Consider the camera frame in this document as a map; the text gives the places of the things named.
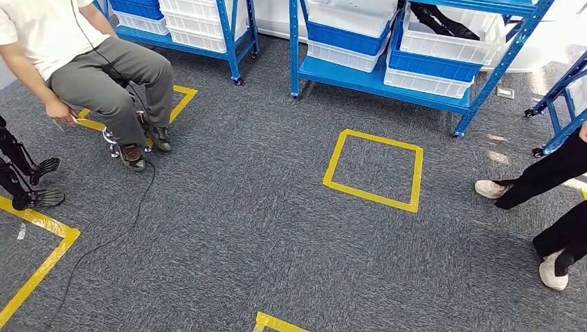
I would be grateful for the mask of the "person's right hand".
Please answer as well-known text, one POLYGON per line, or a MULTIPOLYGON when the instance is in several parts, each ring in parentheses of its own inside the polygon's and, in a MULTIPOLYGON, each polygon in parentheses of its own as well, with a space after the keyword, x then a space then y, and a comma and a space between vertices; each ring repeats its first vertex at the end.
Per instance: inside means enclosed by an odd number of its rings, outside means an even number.
POLYGON ((44 106, 46 115, 54 121, 65 122, 70 125, 76 125, 78 123, 78 114, 59 98, 44 101, 44 106))

